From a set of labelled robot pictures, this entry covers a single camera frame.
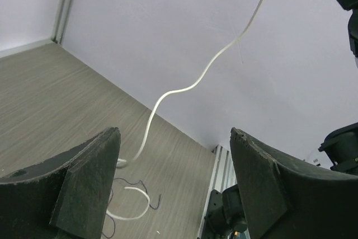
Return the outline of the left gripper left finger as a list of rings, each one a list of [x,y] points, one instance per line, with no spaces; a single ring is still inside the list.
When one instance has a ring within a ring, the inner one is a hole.
[[[120,139],[110,127],[1,177],[1,238],[100,238]]]

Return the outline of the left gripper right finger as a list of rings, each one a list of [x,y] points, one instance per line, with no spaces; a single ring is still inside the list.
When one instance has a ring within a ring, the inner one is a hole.
[[[356,238],[357,171],[332,171],[232,128],[230,151],[251,238]]]

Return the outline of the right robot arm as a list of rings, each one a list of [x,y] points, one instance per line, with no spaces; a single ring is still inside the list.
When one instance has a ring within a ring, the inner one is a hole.
[[[357,237],[357,0],[260,0],[220,95],[252,238]]]

